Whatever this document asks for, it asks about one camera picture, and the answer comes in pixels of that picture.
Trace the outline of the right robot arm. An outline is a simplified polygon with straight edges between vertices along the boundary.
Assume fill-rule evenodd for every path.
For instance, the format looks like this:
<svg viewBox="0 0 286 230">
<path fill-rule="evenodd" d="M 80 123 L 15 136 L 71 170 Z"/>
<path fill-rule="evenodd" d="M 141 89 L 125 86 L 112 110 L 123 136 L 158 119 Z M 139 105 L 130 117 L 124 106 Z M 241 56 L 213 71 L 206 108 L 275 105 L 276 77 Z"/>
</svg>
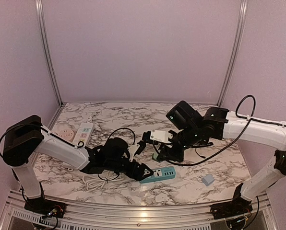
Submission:
<svg viewBox="0 0 286 230">
<path fill-rule="evenodd" d="M 236 215 L 259 193 L 286 177 L 286 122 L 256 118 L 254 112 L 252 110 L 249 115 L 241 115 L 237 110 L 210 107 L 202 115 L 187 102 L 180 101 L 166 115 L 179 132 L 152 130 L 150 140 L 162 144 L 161 148 L 155 150 L 162 161 L 187 167 L 196 164 L 183 162 L 184 151 L 211 138 L 230 139 L 231 143 L 207 157 L 205 161 L 219 155 L 238 141 L 273 148 L 275 152 L 270 161 L 251 179 L 242 182 L 235 189 L 232 201 L 227 204 L 227 210 Z"/>
</svg>

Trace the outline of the left aluminium frame post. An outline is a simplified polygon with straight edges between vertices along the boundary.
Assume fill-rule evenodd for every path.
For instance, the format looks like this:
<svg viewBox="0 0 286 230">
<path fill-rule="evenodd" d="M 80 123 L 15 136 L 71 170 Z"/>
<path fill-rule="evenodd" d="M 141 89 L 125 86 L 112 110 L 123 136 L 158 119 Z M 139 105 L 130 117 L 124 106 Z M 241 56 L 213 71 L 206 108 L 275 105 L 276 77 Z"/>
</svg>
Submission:
<svg viewBox="0 0 286 230">
<path fill-rule="evenodd" d="M 40 29 L 40 37 L 41 37 L 41 42 L 42 42 L 42 47 L 44 50 L 44 57 L 45 57 L 45 62 L 47 65 L 48 73 L 49 73 L 49 78 L 52 84 L 53 92 L 57 101 L 57 104 L 59 107 L 63 106 L 63 101 L 61 97 L 61 93 L 58 87 L 58 82 L 56 79 L 56 74 L 50 54 L 50 49 L 49 49 L 49 43 L 48 43 L 48 36 L 47 36 L 47 31 L 46 31 L 46 23 L 45 23 L 45 16 L 44 16 L 44 9 L 43 9 L 43 1 L 42 0 L 36 0 L 36 13 L 38 17 L 38 25 Z"/>
</svg>

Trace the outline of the green usb charger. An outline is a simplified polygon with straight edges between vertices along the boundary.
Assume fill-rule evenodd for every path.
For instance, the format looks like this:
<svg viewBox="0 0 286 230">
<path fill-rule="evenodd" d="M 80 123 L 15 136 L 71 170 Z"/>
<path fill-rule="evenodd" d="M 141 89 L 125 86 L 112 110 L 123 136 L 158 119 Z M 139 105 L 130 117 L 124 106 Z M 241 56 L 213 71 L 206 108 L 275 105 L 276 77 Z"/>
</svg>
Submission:
<svg viewBox="0 0 286 230">
<path fill-rule="evenodd" d="M 156 161 L 156 162 L 161 162 L 161 160 L 158 159 L 158 154 L 157 153 L 154 153 L 152 155 L 152 160 Z"/>
</svg>

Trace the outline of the front aluminium rail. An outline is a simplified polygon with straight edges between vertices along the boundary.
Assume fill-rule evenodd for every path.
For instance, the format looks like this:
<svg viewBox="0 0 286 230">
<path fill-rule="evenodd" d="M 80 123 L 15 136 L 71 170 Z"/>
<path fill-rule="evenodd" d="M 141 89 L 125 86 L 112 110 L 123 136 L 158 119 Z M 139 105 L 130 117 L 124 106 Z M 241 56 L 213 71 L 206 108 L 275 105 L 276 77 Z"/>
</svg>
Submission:
<svg viewBox="0 0 286 230">
<path fill-rule="evenodd" d="M 211 204 L 200 203 L 178 206 L 128 206 L 98 204 L 47 196 L 47 199 L 66 204 L 57 230 L 194 230 L 196 226 L 213 224 L 227 229 L 229 219 L 213 218 Z M 259 195 L 259 213 L 247 230 L 278 230 L 274 213 L 266 193 Z M 0 217 L 0 230 L 10 230 L 15 218 L 27 222 L 27 227 L 38 223 L 41 215 L 24 209 L 22 193 L 11 190 Z"/>
</svg>

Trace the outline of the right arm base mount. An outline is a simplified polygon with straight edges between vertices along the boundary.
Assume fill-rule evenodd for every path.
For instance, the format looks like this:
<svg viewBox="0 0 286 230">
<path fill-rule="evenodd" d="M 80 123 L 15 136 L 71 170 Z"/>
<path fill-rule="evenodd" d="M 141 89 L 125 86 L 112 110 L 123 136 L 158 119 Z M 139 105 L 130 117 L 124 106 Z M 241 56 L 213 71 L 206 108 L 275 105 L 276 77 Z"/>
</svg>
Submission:
<svg viewBox="0 0 286 230">
<path fill-rule="evenodd" d="M 234 203 L 232 201 L 211 205 L 210 212 L 214 219 L 229 218 L 252 212 L 251 204 Z"/>
</svg>

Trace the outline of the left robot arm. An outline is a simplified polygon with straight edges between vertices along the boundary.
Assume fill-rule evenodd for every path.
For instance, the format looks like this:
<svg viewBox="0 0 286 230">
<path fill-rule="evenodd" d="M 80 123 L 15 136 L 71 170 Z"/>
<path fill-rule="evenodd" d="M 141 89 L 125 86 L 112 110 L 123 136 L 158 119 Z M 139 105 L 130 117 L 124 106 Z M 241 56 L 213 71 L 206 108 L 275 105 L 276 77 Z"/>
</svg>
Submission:
<svg viewBox="0 0 286 230">
<path fill-rule="evenodd" d="M 50 209 L 33 166 L 29 162 L 33 153 L 41 153 L 60 160 L 85 174 L 101 174 L 104 170 L 123 173 L 136 181 L 154 174 L 146 164 L 137 162 L 130 147 L 121 138 L 110 138 L 104 145 L 90 148 L 72 144 L 53 134 L 32 115 L 7 128 L 0 137 L 0 156 L 14 171 L 27 199 L 39 213 Z"/>
</svg>

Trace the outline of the white multicolour power strip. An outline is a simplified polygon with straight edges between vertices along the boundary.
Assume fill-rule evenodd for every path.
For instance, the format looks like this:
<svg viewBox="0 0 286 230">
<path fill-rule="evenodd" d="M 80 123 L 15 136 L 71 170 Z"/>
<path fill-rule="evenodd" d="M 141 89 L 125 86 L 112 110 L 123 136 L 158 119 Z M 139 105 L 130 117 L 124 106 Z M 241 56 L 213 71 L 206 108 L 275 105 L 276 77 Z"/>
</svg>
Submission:
<svg viewBox="0 0 286 230">
<path fill-rule="evenodd" d="M 75 145 L 81 145 L 79 142 L 83 142 L 86 146 L 88 144 L 88 141 L 91 138 L 92 132 L 94 130 L 94 124 L 93 123 L 87 123 L 82 122 L 79 126 L 79 129 L 77 130 L 75 137 L 73 139 L 73 144 Z"/>
</svg>

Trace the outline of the light blue usb charger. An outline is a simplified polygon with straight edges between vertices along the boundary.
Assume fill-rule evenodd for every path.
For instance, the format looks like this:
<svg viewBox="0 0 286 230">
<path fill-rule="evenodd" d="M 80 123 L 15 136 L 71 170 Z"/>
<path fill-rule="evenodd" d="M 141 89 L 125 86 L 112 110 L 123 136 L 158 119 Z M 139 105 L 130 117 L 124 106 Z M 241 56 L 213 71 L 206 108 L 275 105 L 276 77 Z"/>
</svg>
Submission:
<svg viewBox="0 0 286 230">
<path fill-rule="evenodd" d="M 208 174 L 202 178 L 202 182 L 206 185 L 209 186 L 215 181 L 214 177 L 211 174 Z"/>
</svg>

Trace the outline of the aluminium frame post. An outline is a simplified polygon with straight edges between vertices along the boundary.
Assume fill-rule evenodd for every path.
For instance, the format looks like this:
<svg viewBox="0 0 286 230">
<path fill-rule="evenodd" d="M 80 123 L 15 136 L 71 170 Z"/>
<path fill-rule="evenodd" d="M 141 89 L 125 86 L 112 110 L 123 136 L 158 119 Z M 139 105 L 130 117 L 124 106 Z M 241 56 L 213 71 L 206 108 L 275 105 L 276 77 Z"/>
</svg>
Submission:
<svg viewBox="0 0 286 230">
<path fill-rule="evenodd" d="M 58 87 L 58 82 L 56 79 L 56 74 L 50 54 L 50 49 L 49 49 L 49 43 L 48 43 L 48 36 L 47 36 L 47 31 L 46 31 L 46 23 L 45 23 L 45 16 L 44 16 L 44 9 L 43 9 L 43 1 L 42 0 L 36 0 L 36 13 L 38 17 L 38 25 L 40 29 L 40 37 L 41 37 L 41 42 L 42 42 L 42 47 L 44 50 L 44 57 L 45 57 L 45 62 L 47 65 L 48 73 L 49 73 L 49 78 L 52 84 L 53 92 L 57 101 L 57 104 L 59 107 L 63 106 L 63 101 L 61 97 L 61 93 Z"/>
<path fill-rule="evenodd" d="M 231 51 L 230 59 L 229 59 L 228 66 L 226 69 L 224 82 L 222 84 L 222 88 L 221 88 L 221 91 L 220 91 L 220 94 L 218 97 L 218 101 L 216 104 L 219 107 L 221 107 L 224 103 L 225 96 L 228 92 L 229 84 L 230 84 L 230 81 L 231 81 L 232 76 L 233 76 L 233 71 L 234 71 L 236 60 L 237 60 L 238 51 L 240 49 L 242 37 L 243 37 L 243 33 L 244 33 L 244 26 L 245 26 L 245 21 L 246 21 L 247 9 L 248 9 L 248 1 L 247 0 L 241 0 L 239 13 L 238 13 L 236 33 L 235 33 L 235 38 L 234 38 L 233 46 L 232 46 L 232 51 Z"/>
</svg>

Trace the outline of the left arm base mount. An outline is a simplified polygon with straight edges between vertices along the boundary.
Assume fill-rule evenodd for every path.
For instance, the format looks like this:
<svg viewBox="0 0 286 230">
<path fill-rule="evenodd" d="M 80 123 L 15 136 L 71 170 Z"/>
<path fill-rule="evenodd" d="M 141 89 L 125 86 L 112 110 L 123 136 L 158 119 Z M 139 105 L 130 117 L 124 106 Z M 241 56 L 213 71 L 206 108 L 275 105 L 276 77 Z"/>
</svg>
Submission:
<svg viewBox="0 0 286 230">
<path fill-rule="evenodd" d="M 65 210 L 66 210 L 66 204 L 62 202 L 52 201 L 52 200 L 45 200 L 44 203 L 36 202 L 33 204 L 32 201 L 29 201 L 29 203 L 25 203 L 24 206 L 25 210 L 42 214 L 43 216 L 46 216 L 52 211 L 53 209 L 56 209 L 57 211 L 54 212 L 55 216 L 58 218 L 63 218 Z"/>
</svg>

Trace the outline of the teal power strip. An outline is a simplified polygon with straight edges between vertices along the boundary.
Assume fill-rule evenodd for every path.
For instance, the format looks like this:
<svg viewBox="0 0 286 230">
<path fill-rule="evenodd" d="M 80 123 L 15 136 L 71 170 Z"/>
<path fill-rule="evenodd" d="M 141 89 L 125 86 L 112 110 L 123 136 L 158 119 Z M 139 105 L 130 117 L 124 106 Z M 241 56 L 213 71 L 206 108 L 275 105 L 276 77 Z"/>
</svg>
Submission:
<svg viewBox="0 0 286 230">
<path fill-rule="evenodd" d="M 153 169 L 153 171 L 154 171 L 153 182 L 170 180 L 176 177 L 176 171 L 173 166 L 157 168 L 157 169 Z"/>
</svg>

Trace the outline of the right aluminium frame post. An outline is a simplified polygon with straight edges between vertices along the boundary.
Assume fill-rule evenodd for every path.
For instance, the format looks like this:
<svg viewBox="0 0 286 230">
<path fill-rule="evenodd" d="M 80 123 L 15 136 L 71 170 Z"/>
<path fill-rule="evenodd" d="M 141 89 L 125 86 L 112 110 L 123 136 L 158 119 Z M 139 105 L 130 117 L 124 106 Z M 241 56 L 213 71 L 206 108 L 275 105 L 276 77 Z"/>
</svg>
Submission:
<svg viewBox="0 0 286 230">
<path fill-rule="evenodd" d="M 236 60 L 237 60 L 238 51 L 240 49 L 242 37 L 243 37 L 243 33 L 244 33 L 244 26 L 245 26 L 245 21 L 246 21 L 247 9 L 248 9 L 248 1 L 247 0 L 241 0 L 239 13 L 238 13 L 236 33 L 235 33 L 235 38 L 234 38 L 233 46 L 232 46 L 232 51 L 231 51 L 230 59 L 229 59 L 228 66 L 226 69 L 224 82 L 222 84 L 222 88 L 221 88 L 221 91 L 220 91 L 220 94 L 218 97 L 218 101 L 216 104 L 219 107 L 221 107 L 224 103 L 225 96 L 228 92 L 229 84 L 230 84 L 230 81 L 231 81 L 232 76 L 233 76 L 233 71 L 234 71 Z"/>
</svg>

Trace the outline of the pink round socket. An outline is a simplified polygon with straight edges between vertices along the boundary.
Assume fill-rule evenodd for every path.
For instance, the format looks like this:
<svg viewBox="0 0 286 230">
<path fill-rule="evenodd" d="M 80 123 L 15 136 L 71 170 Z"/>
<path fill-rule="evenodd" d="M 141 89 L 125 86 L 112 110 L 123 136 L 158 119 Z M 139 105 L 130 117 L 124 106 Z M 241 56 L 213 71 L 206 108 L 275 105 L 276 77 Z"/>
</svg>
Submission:
<svg viewBox="0 0 286 230">
<path fill-rule="evenodd" d="M 65 128 L 62 130 L 55 131 L 54 134 L 68 142 L 72 142 L 74 138 L 74 131 L 71 130 L 70 128 Z"/>
</svg>

